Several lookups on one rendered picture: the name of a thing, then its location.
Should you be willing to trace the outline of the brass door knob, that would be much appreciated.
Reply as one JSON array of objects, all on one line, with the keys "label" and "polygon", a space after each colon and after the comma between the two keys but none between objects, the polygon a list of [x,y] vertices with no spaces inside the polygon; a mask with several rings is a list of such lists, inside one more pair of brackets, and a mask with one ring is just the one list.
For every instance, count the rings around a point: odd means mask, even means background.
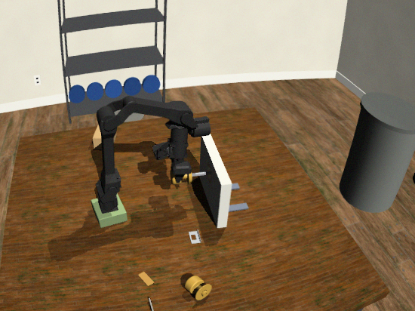
[{"label": "brass door knob", "polygon": [[[189,183],[192,182],[192,177],[194,177],[194,176],[201,176],[201,175],[209,175],[209,174],[211,174],[210,171],[207,171],[207,172],[199,172],[199,173],[191,173],[191,174],[185,174],[184,177],[183,177],[183,179],[187,179],[187,183],[189,184]],[[182,183],[182,180],[179,183],[177,183],[176,182],[175,175],[173,175],[172,172],[171,172],[171,183],[173,185],[181,184]]]},{"label": "brass door knob", "polygon": [[191,294],[196,293],[195,299],[201,300],[210,293],[212,286],[210,284],[204,285],[204,281],[198,276],[191,276],[185,283],[185,289]]}]

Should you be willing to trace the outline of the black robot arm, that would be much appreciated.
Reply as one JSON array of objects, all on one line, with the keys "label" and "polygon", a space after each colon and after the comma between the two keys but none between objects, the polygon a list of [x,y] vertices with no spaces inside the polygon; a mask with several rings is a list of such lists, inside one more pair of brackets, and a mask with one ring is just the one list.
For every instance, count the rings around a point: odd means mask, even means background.
[{"label": "black robot arm", "polygon": [[[117,110],[121,111],[115,115],[114,112]],[[133,113],[169,119],[165,125],[168,129],[171,129],[171,139],[176,142],[186,141],[188,134],[192,137],[202,137],[211,133],[210,119],[207,116],[193,118],[192,110],[183,101],[164,103],[126,96],[121,100],[113,101],[99,108],[97,110],[97,121],[101,128],[103,170],[96,187],[102,214],[118,210],[116,195],[121,188],[121,178],[118,169],[115,168],[114,136],[117,127]],[[157,160],[165,159],[167,156],[169,158],[174,157],[169,138],[168,142],[156,144],[152,149]]]}]

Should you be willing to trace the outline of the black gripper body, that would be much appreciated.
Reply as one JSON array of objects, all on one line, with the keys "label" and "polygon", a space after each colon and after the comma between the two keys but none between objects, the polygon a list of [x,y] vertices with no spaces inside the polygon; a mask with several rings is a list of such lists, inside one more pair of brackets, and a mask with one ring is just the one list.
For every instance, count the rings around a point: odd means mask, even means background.
[{"label": "black gripper body", "polygon": [[171,170],[173,174],[191,174],[192,168],[188,161],[184,161],[184,158],[187,158],[187,147],[189,144],[186,141],[184,142],[176,142],[173,141],[171,138],[169,139],[171,143],[171,147],[174,154],[174,161],[171,163]]}]

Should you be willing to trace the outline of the tan flat rectangular plate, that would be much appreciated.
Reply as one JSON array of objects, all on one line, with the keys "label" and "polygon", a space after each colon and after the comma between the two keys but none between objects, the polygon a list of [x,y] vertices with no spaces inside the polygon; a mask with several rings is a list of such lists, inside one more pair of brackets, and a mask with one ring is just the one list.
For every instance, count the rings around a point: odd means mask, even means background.
[{"label": "tan flat rectangular plate", "polygon": [[151,280],[150,277],[147,276],[145,272],[142,272],[138,275],[148,286],[154,283],[153,280]]}]

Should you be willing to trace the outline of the tan cardboard box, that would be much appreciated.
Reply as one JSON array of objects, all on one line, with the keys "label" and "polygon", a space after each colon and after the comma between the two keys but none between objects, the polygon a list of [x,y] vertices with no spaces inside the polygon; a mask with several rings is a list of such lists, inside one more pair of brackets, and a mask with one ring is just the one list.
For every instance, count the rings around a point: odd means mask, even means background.
[{"label": "tan cardboard box", "polygon": [[[115,138],[116,138],[116,134],[114,136],[114,142],[115,142]],[[93,136],[93,144],[94,144],[94,149],[102,149],[101,133],[100,133],[99,125],[97,126],[97,129]]]}]

